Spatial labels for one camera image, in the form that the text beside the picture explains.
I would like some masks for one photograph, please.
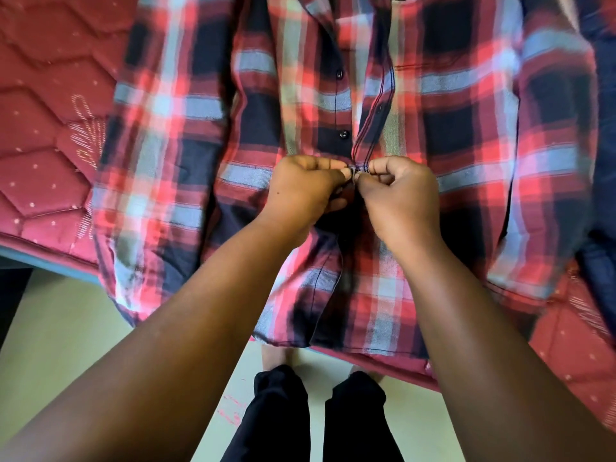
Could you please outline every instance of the foot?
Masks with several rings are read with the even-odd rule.
[[[295,349],[291,347],[274,347],[270,345],[261,346],[261,359],[263,361],[263,371],[270,372],[276,366],[293,366],[293,356]]]
[[[358,366],[358,365],[353,365],[353,367],[350,369],[349,376],[353,374],[354,372],[365,372],[369,377],[371,377],[374,380],[376,384],[379,384],[383,380],[383,377],[384,377],[382,374],[379,374],[378,372],[369,372],[365,368],[362,368],[361,366]]]

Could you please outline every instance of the plaid shirt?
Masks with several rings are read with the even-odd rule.
[[[133,324],[264,206],[285,155],[439,179],[442,235],[525,332],[586,227],[594,60],[556,0],[140,0],[95,189]],[[426,353],[358,196],[288,257],[254,335]]]

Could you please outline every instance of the person's right hand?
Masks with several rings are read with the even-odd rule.
[[[374,232],[394,255],[441,240],[439,185],[428,167],[407,157],[383,157],[370,161],[368,169],[355,175],[355,185]]]

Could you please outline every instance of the floor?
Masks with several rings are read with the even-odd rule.
[[[0,446],[113,347],[130,328],[100,287],[35,270],[0,350]],[[312,461],[321,459],[323,403],[350,365],[302,350],[298,373],[309,394]],[[194,462],[219,461],[252,398],[259,345],[249,343],[220,399]],[[408,461],[462,461],[439,393],[385,378],[389,426]]]

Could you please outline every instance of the hand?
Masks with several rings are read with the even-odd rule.
[[[350,176],[344,162],[324,157],[285,157],[273,170],[267,202],[258,220],[281,235],[292,236],[294,245],[299,246],[319,217],[347,205],[343,198],[330,201],[329,197]]]
[[[432,171],[407,157],[370,161],[370,174],[355,175],[376,235],[396,256],[399,249],[442,240],[439,185]]]

